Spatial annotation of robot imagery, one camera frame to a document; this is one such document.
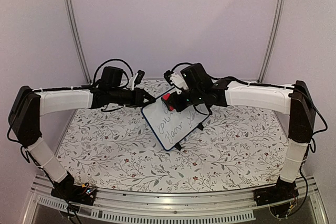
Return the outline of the red whiteboard eraser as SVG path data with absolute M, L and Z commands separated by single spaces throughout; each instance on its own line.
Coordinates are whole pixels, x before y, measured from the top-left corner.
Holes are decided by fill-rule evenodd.
M 161 97 L 161 101 L 166 106 L 168 111 L 173 111 L 174 107 L 171 105 L 170 100 L 171 100 L 171 94 L 170 93 L 166 93 L 166 94 L 162 95 L 162 97 Z

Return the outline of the blue-framed whiteboard with writing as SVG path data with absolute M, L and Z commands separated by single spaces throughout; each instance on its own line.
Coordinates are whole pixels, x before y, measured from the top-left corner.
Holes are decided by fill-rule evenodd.
M 197 129 L 199 123 L 205 125 L 205 121 L 211 114 L 204 104 L 196 107 L 190 106 L 182 112 L 168 111 L 161 97 L 174 91 L 174 88 L 167 90 L 158 96 L 154 103 L 141 109 L 148 126 L 166 151 L 170 151 L 176 143 L 186 139 Z

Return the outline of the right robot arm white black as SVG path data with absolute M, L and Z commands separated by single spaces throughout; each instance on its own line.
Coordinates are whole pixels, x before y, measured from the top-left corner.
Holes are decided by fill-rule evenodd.
M 289 147 L 279 184 L 272 188 L 271 196 L 282 201 L 291 194 L 291 184 L 295 182 L 313 136 L 317 113 L 305 82 L 285 86 L 246 82 L 232 76 L 214 78 L 201 63 L 188 63 L 179 74 L 173 69 L 167 70 L 164 79 L 175 88 L 175 92 L 162 98 L 169 111 L 182 112 L 190 106 L 204 104 L 208 108 L 249 106 L 289 116 Z

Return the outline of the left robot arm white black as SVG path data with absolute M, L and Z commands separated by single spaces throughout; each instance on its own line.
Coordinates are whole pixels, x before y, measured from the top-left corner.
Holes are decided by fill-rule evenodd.
M 124 70 L 104 67 L 100 78 L 94 77 L 90 84 L 75 87 L 40 88 L 30 86 L 19 88 L 8 116 L 8 134 L 13 133 L 12 142 L 19 143 L 36 165 L 52 181 L 54 188 L 67 200 L 78 195 L 73 176 L 62 166 L 55 155 L 55 144 L 51 118 L 69 115 L 79 109 L 102 109 L 115 104 L 120 107 L 141 108 L 151 104 L 155 98 L 137 85 L 144 72 L 138 71 L 122 84 Z

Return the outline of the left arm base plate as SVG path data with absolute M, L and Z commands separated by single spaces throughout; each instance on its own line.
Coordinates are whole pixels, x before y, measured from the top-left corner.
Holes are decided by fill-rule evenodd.
M 72 182 L 56 183 L 51 191 L 53 197 L 89 206 L 94 204 L 96 194 L 97 187 L 88 183 L 84 185 L 75 185 Z

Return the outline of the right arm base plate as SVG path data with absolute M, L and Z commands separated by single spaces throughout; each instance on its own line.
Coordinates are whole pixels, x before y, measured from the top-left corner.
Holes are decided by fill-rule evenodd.
M 273 186 L 255 189 L 253 196 L 257 206 L 264 206 L 290 199 L 297 203 L 299 192 L 296 182 L 289 183 L 280 179 Z

